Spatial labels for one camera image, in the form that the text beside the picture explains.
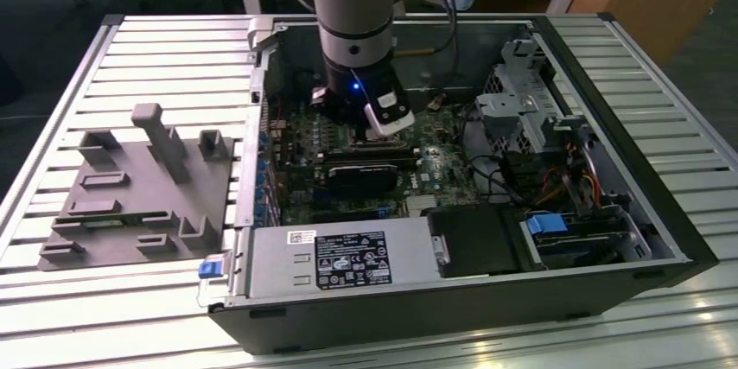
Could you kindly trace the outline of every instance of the floor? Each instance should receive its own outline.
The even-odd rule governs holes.
[[[263,0],[291,13],[292,0]],[[9,188],[106,14],[242,13],[239,0],[0,0],[0,57],[23,93],[0,105],[0,196]],[[738,146],[738,0],[721,0],[666,73]],[[12,94],[0,60],[0,103]]]

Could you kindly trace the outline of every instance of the slotted aluminum surface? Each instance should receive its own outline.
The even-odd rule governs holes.
[[[5,230],[9,240],[0,239],[11,243],[0,245],[5,272],[0,275],[0,367],[490,369],[735,363],[735,154],[617,25],[595,16],[557,17],[553,22],[721,258],[721,265],[693,280],[653,290],[602,316],[579,321],[252,357],[198,304],[199,261],[35,271],[40,243],[82,163],[75,147],[84,130],[112,128],[119,140],[144,140],[131,127],[127,111],[142,100],[158,98],[171,109],[164,121],[178,126],[182,137],[218,128],[240,138],[251,70],[242,61],[248,53],[248,20],[247,16],[142,16],[111,28],[104,53],[94,57],[88,82],[80,83],[33,188],[21,198],[23,218]],[[559,88],[575,110],[563,83]],[[234,179],[240,173],[239,156]],[[234,221],[236,191],[238,181],[231,186],[226,224]]]

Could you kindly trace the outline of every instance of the sticker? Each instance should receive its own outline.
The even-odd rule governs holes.
[[[315,242],[315,231],[290,231],[287,233],[287,244],[312,244]]]
[[[315,267],[319,289],[390,284],[392,271],[384,233],[315,237]]]

